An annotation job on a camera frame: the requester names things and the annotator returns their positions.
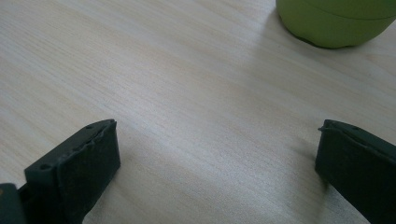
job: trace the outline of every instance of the green container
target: green container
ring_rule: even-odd
[[[396,19],[396,0],[276,0],[285,26],[323,48],[362,44]]]

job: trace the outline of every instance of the wood grain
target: wood grain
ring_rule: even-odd
[[[396,144],[396,25],[356,48],[290,35],[275,1],[0,2],[0,183],[118,122],[91,223],[367,223],[314,171],[325,119]]]

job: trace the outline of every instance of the small hole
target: small hole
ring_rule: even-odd
[[[42,164],[42,165],[40,165],[40,169],[41,170],[48,170],[50,168],[50,165],[48,165],[48,164]]]
[[[22,187],[20,189],[20,198],[23,203],[29,201],[32,198],[32,194],[28,188]]]

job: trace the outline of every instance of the black rubber pad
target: black rubber pad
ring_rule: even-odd
[[[0,185],[0,224],[80,224],[120,168],[114,119],[86,126]]]
[[[358,127],[325,120],[316,170],[371,223],[396,223],[396,147]]]

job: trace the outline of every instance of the light wood surface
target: light wood surface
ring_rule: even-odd
[[[337,119],[396,144],[396,25],[290,35],[275,1],[0,1],[0,183],[101,119],[121,168],[93,223],[367,223],[314,171]]]

